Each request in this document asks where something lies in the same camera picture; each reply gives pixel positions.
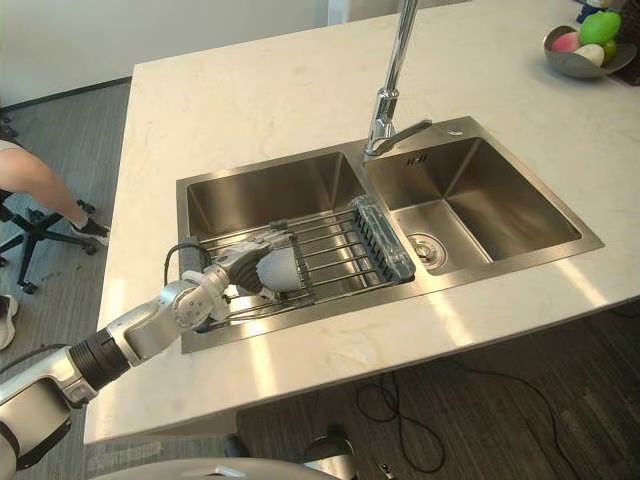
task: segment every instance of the green ball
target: green ball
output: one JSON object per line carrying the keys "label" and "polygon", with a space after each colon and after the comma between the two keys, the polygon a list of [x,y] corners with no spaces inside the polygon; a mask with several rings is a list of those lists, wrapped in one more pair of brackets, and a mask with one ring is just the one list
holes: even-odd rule
{"label": "green ball", "polygon": [[622,20],[615,12],[598,12],[589,15],[580,28],[580,43],[602,45],[618,34]]}
{"label": "green ball", "polygon": [[604,49],[604,61],[602,65],[606,65],[616,57],[618,53],[618,42],[614,38],[600,45]]}

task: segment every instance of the person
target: person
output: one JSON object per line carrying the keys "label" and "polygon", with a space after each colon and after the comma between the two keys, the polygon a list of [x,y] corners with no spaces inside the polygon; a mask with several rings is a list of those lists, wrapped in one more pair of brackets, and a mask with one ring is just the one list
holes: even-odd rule
{"label": "person", "polygon": [[0,350],[9,346],[16,334],[13,317],[18,313],[18,302],[11,295],[0,295]]}
{"label": "person", "polygon": [[78,237],[93,238],[109,244],[109,228],[89,217],[76,203],[69,188],[38,157],[0,132],[0,189],[12,193],[28,193],[44,207],[68,220]]}

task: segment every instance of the sink drain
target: sink drain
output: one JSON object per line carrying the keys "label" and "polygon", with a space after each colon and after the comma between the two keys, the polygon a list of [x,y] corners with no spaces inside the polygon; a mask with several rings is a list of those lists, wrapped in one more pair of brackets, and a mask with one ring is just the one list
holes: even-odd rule
{"label": "sink drain", "polygon": [[436,238],[426,233],[414,233],[407,237],[427,270],[441,267],[447,261],[447,251]]}

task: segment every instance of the chair wheel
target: chair wheel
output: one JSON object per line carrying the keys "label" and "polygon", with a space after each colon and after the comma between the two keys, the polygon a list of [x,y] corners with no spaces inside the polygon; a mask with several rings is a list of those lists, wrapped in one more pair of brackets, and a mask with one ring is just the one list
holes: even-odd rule
{"label": "chair wheel", "polygon": [[84,202],[82,200],[78,200],[78,205],[80,206],[80,208],[82,208],[82,210],[85,211],[85,213],[87,213],[89,215],[91,215],[92,213],[94,213],[96,211],[96,207],[94,207],[90,203]]}
{"label": "chair wheel", "polygon": [[30,208],[27,208],[27,217],[29,217],[29,221],[31,223],[38,223],[44,218],[44,213],[40,210],[31,210]]}
{"label": "chair wheel", "polygon": [[238,435],[232,434],[224,439],[224,454],[228,458],[250,458],[249,448]]}
{"label": "chair wheel", "polygon": [[33,283],[29,282],[26,285],[22,286],[22,291],[28,295],[31,295],[33,292],[35,292],[38,289],[37,285],[34,285]]}
{"label": "chair wheel", "polygon": [[17,137],[18,136],[18,132],[11,128],[9,125],[5,124],[2,126],[2,130],[4,130],[4,132],[9,135],[10,137]]}
{"label": "chair wheel", "polygon": [[91,256],[94,255],[98,251],[98,249],[94,245],[87,245],[82,249],[82,251]]}

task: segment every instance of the pink ball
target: pink ball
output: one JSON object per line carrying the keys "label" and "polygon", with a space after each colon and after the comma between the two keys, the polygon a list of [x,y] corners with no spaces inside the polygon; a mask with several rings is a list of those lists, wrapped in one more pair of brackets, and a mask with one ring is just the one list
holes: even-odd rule
{"label": "pink ball", "polygon": [[580,34],[578,32],[569,32],[558,37],[551,45],[551,50],[560,53],[575,52],[581,46]]}

